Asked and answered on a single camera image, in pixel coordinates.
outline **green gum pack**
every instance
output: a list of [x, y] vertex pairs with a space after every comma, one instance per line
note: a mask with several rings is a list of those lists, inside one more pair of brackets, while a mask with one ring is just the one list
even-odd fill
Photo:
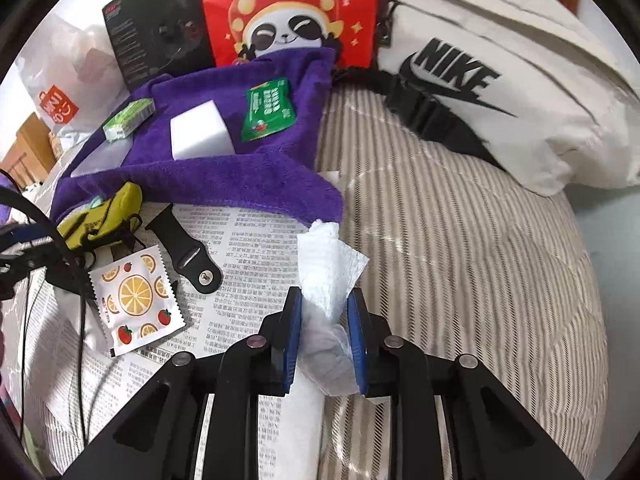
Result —
[[274, 79], [246, 92], [249, 113], [242, 126], [242, 140], [261, 139], [280, 132], [296, 122], [289, 101], [289, 81]]
[[104, 136], [107, 140], [125, 139], [155, 112], [153, 99], [132, 101], [104, 125]]

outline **bed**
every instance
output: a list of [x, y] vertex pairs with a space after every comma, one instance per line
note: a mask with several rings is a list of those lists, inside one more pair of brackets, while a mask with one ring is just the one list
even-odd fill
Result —
[[[370, 257], [360, 283], [370, 311], [429, 354], [478, 356], [588, 475], [607, 343], [564, 193], [541, 197], [482, 160], [422, 141], [380, 96], [348, 87], [326, 107], [317, 169], [340, 172], [340, 237]], [[328, 398], [318, 478], [386, 478], [389, 415], [388, 403]], [[446, 452], [444, 462], [450, 478]]]

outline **purple towel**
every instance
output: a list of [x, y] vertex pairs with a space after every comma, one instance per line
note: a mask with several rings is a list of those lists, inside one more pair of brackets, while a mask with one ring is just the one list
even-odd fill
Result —
[[[100, 128], [63, 173], [51, 208], [60, 222], [97, 195], [113, 196], [125, 182], [138, 184], [145, 201], [226, 205], [292, 216], [306, 225], [339, 222], [342, 197], [314, 170], [322, 108], [331, 88], [335, 53], [328, 48], [283, 50], [251, 63], [211, 68], [182, 77], [161, 75], [133, 92], [152, 97], [156, 113], [134, 134], [122, 166], [86, 176], [69, 175], [104, 141]], [[286, 77], [297, 121], [280, 133], [240, 141], [246, 91]], [[173, 160], [170, 120], [213, 100], [231, 135], [236, 155]]]
[[[0, 174], [0, 186], [16, 191], [14, 183], [3, 174]], [[7, 205], [0, 204], [0, 226], [3, 226], [9, 221], [9, 216], [11, 216], [11, 208]]]

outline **yellow pouch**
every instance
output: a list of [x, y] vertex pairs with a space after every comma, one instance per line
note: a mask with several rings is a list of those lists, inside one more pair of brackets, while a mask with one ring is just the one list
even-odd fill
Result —
[[[127, 182], [113, 198], [103, 202], [94, 209], [81, 211], [65, 219], [59, 226], [58, 232], [66, 240], [66, 244], [71, 250], [80, 248], [84, 236], [89, 242], [99, 241], [112, 234], [122, 223], [130, 219], [131, 215], [140, 213], [142, 206], [142, 190], [138, 184]], [[139, 221], [130, 219], [134, 225], [130, 225], [133, 230]], [[115, 245], [119, 240], [105, 243], [105, 245]]]

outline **yellow-green item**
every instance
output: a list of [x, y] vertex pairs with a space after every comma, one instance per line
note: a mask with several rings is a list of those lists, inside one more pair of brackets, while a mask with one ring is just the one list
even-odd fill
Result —
[[[82, 238], [90, 231], [87, 240], [92, 242], [106, 237], [119, 228], [122, 223], [133, 214], [140, 213], [142, 206], [142, 190], [138, 184], [127, 182], [113, 198], [108, 199], [94, 209], [81, 211], [65, 219], [59, 226], [58, 232], [66, 240], [69, 249], [75, 250], [82, 244]], [[131, 219], [131, 229], [136, 227], [137, 219]]]
[[155, 112], [156, 105], [153, 99], [133, 101], [103, 126], [104, 137], [107, 140], [125, 139]]

